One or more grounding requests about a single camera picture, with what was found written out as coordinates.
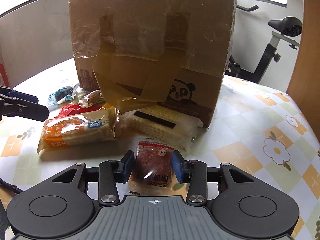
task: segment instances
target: bike seat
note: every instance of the bike seat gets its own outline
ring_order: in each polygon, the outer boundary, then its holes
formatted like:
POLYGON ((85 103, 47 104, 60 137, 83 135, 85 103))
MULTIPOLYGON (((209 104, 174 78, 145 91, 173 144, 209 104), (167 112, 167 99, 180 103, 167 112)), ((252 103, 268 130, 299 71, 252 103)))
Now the bike seat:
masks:
POLYGON ((295 37, 302 32, 302 22, 292 16, 283 18, 282 20, 270 20, 268 25, 279 31, 281 34, 295 37))

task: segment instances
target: metal screw cap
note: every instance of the metal screw cap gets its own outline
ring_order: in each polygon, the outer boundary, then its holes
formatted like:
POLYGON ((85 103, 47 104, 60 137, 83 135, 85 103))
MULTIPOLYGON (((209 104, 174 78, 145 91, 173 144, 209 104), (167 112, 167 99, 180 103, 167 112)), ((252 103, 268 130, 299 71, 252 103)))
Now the metal screw cap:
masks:
POLYGON ((117 197, 114 195, 104 195, 101 197, 101 201, 106 203, 112 203, 117 200, 117 197))
POLYGON ((202 195, 192 195, 192 196, 189 197, 189 200, 191 202, 200 203, 200 202, 204 201, 204 196, 202 196, 202 195))

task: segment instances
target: crosshair mark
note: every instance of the crosshair mark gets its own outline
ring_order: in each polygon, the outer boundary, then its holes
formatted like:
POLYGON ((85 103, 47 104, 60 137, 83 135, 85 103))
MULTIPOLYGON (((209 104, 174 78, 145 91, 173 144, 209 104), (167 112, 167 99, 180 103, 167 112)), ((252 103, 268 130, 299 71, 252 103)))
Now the crosshair mark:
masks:
POLYGON ((157 199, 153 199, 153 200, 151 200, 151 201, 149 201, 149 202, 151 202, 152 204, 158 204, 159 202, 161 202, 161 201, 159 201, 159 200, 157 200, 157 199))

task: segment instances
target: panda logo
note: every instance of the panda logo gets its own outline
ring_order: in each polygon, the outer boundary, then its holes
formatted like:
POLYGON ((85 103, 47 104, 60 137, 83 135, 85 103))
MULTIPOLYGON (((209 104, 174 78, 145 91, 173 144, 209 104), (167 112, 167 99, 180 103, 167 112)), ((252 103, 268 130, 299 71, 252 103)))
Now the panda logo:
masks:
POLYGON ((196 90, 196 87, 192 83, 185 83, 182 80, 175 79, 173 85, 171 86, 168 99, 173 99, 175 101, 180 101, 182 103, 196 104, 191 100, 192 92, 196 90))
POLYGON ((161 149, 158 151, 158 155, 159 155, 159 156, 165 156, 166 153, 167 153, 167 151, 166 151, 164 148, 161 148, 161 149))

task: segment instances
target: pork jerky package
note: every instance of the pork jerky package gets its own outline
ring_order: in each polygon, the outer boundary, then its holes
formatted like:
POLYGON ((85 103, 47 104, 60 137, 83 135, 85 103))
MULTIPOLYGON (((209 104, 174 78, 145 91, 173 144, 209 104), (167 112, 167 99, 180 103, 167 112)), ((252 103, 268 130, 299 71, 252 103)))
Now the pork jerky package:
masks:
POLYGON ((128 188, 134 195, 171 195, 171 155, 174 148, 158 142, 140 141, 128 188))

